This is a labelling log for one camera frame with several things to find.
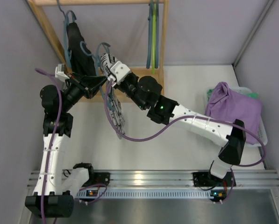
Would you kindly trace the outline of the black trousers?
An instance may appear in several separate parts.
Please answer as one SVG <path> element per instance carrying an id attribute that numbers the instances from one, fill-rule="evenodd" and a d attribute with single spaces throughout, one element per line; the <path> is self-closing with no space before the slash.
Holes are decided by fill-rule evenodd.
<path id="1" fill-rule="evenodd" d="M 84 41 L 77 23 L 71 22 L 68 28 L 69 49 L 72 51 L 72 71 L 83 76 L 96 76 L 92 57 L 86 56 L 81 48 L 80 42 Z"/>

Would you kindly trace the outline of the blue hanger of trousers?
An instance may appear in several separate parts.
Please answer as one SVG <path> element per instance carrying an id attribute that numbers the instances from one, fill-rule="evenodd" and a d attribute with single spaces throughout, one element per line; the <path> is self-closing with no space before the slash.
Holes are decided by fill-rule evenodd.
<path id="1" fill-rule="evenodd" d="M 64 44 L 64 56 L 65 56 L 65 62 L 67 63 L 68 68 L 72 68 L 71 65 L 71 56 L 72 56 L 72 51 L 69 49 L 69 37 L 68 37 L 68 28 L 70 24 L 70 19 L 69 19 L 69 14 L 71 14 L 72 17 L 72 22 L 76 21 L 76 15 L 72 10 L 68 10 L 66 13 L 64 10 L 61 8 L 60 1 L 57 0 L 57 6 L 60 12 L 64 16 L 64 21 L 63 21 L 63 44 Z"/>

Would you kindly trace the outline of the blue hanger of newsprint garment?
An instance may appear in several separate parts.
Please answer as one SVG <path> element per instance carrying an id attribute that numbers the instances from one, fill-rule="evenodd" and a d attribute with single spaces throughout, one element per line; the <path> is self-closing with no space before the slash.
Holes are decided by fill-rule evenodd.
<path id="1" fill-rule="evenodd" d="M 106 43 L 106 42 L 101 42 L 97 49 L 96 49 L 96 53 L 93 54 L 93 53 L 88 53 L 86 51 L 86 43 L 84 41 L 81 41 L 80 42 L 80 48 L 82 50 L 82 52 L 86 55 L 86 56 L 89 56 L 89 57 L 92 57 L 94 59 L 94 66 L 95 66 L 95 73 L 96 73 L 96 76 L 99 76 L 99 69 L 100 69 L 100 66 L 101 66 L 101 57 L 100 57 L 100 47 L 103 47 L 104 50 L 107 52 L 107 53 L 110 53 L 110 50 L 109 48 L 111 47 L 110 44 Z M 112 93 L 112 90 L 110 90 L 109 94 L 108 94 L 108 100 L 107 100 L 107 106 L 108 106 L 108 109 L 110 111 L 114 111 L 114 106 L 111 104 L 111 100 L 113 100 L 113 93 Z"/>

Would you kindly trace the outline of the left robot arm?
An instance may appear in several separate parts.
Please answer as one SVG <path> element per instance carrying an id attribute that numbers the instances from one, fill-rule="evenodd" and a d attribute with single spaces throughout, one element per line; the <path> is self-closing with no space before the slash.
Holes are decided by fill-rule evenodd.
<path id="1" fill-rule="evenodd" d="M 53 84 L 40 91 L 43 120 L 43 157 L 37 184 L 31 196 L 25 198 L 25 206 L 31 213 L 46 223 L 48 218 L 57 220 L 72 215 L 74 201 L 80 190 L 103 187 L 104 183 L 94 183 L 94 169 L 90 163 L 77 163 L 69 177 L 62 180 L 65 152 L 71 137 L 73 116 L 68 112 L 81 98 L 92 98 L 106 82 L 102 76 L 68 75 L 62 81 L 69 86 L 61 90 L 56 77 L 36 69 L 48 77 Z"/>

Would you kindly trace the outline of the purple shirt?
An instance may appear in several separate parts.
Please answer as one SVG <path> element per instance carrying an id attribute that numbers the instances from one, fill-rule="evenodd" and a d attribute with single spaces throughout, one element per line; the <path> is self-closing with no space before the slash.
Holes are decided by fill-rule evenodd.
<path id="1" fill-rule="evenodd" d="M 258 134 L 262 103 L 257 98 L 235 91 L 226 82 L 219 82 L 210 88 L 206 96 L 206 116 L 231 123 L 241 120 L 245 129 Z"/>

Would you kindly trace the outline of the black white newsprint garment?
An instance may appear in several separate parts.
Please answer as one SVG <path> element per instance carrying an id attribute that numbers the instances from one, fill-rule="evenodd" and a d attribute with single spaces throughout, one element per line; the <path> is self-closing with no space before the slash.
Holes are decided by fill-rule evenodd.
<path id="1" fill-rule="evenodd" d="M 117 58 L 108 53 L 104 53 L 101 55 L 100 59 L 101 59 L 100 70 L 104 76 L 108 77 L 108 75 L 110 74 L 110 67 L 117 61 Z M 115 128 L 118 129 L 121 134 L 125 134 L 125 130 L 124 130 L 125 119 L 122 114 L 121 103 L 117 98 L 113 87 L 111 88 L 108 94 L 107 110 L 109 112 L 110 118 Z"/>

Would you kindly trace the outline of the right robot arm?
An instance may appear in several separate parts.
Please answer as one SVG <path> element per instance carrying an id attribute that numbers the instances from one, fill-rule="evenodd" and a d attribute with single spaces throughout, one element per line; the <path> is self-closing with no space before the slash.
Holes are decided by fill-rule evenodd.
<path id="1" fill-rule="evenodd" d="M 139 78 L 129 73 L 122 79 L 108 77 L 107 89 L 115 88 L 125 93 L 141 110 L 148 110 L 147 117 L 165 129 L 173 124 L 207 138 L 220 146 L 218 156 L 209 169 L 211 180 L 223 180 L 232 166 L 241 163 L 246 141 L 244 122 L 218 121 L 193 112 L 177 101 L 161 94 L 162 86 L 151 76 Z"/>

